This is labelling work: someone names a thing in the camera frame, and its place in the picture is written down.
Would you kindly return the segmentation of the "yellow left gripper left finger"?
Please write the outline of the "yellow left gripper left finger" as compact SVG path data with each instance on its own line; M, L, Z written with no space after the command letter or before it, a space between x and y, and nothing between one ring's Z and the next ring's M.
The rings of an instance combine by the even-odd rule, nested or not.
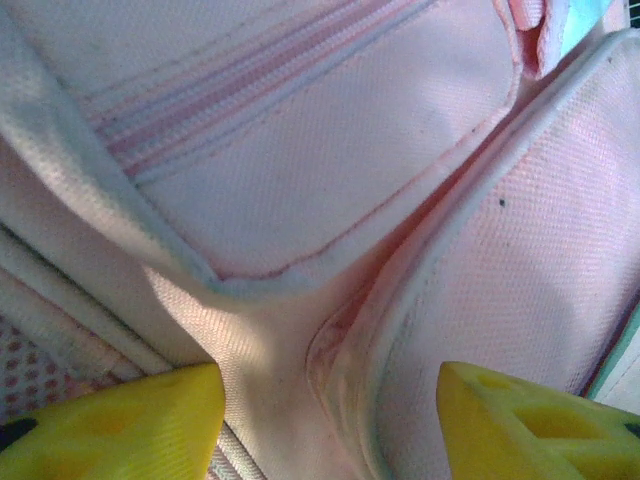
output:
M214 363L180 368L16 417L4 479L203 479L223 424Z

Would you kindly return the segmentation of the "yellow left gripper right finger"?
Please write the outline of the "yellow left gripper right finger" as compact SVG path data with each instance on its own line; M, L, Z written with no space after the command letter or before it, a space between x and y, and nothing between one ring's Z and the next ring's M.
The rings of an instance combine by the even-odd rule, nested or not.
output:
M441 364L454 479L636 479L639 417L464 362Z

